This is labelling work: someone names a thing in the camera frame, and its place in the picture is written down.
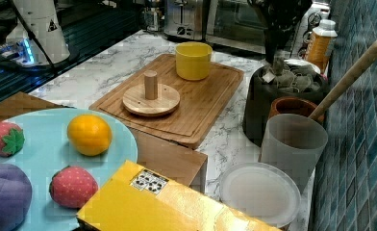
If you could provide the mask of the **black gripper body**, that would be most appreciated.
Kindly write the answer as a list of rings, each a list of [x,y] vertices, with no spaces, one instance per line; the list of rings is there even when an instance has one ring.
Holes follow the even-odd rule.
[[[312,0],[247,0],[265,26],[265,60],[272,64],[275,53],[283,50]]]

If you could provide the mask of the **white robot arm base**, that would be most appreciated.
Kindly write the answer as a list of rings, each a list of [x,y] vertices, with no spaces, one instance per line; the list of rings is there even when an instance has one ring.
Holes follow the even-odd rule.
[[[28,71],[60,70],[76,61],[60,26],[54,0],[9,0],[17,25],[0,45],[0,56]]]

